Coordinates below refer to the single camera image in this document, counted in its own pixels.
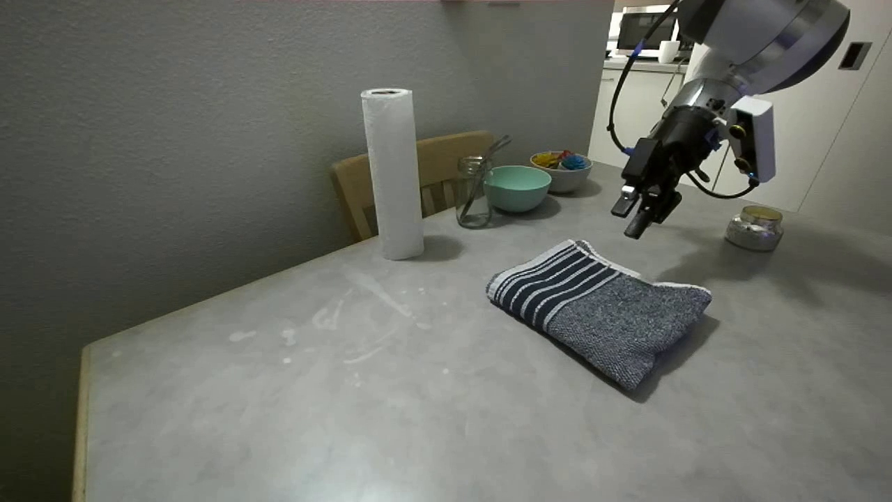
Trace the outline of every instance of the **folded towel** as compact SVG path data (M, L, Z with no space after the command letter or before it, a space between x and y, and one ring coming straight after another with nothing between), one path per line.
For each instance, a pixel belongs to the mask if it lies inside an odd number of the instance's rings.
M644 281L584 241L496 274L486 292L623 391L635 391L711 303L707 287Z

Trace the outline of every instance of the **gray countertop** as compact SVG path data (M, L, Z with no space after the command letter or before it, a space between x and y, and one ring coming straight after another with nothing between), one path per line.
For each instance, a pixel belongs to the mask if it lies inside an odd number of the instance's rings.
M577 197L428 257L334 252L85 351L91 502L891 500L892 236L789 218L723 243L740 203L690 195L644 234ZM714 291L687 351L626 397L516 323L486 281L562 241Z

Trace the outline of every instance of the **bowl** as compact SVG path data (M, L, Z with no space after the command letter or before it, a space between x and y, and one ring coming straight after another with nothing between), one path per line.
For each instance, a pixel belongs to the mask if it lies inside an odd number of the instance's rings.
M496 164L486 186L493 210L532 211L546 200L552 176L530 164Z
M771 255L785 236L782 220L785 211L772 206L746 206L741 215L729 222L726 241L748 252Z
M557 163L555 169L546 169L552 176L552 190L549 193L577 193L588 174L591 174L591 160L587 157L567 157Z
M530 164L532 164L532 167L557 167L557 163L562 163L563 154L567 154L567 150L537 150L537 154L530 157Z

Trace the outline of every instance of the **wall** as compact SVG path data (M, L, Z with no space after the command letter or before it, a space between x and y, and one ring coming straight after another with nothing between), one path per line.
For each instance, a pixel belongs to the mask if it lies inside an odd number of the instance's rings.
M877 61L868 55L861 69L868 73L864 86L840 136L832 142L800 211L840 225L892 234L892 4L871 4L868 9L861 9L864 16L878 29L877 36L864 36L868 43L874 40Z
M612 0L0 0L0 500L68 500L79 349L346 246L361 90L587 147Z

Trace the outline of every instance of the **blue bowl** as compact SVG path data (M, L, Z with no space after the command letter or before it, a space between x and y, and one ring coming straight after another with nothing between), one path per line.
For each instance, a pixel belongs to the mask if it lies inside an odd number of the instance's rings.
M530 164L496 164L486 186L493 210L532 211L546 200L552 176Z

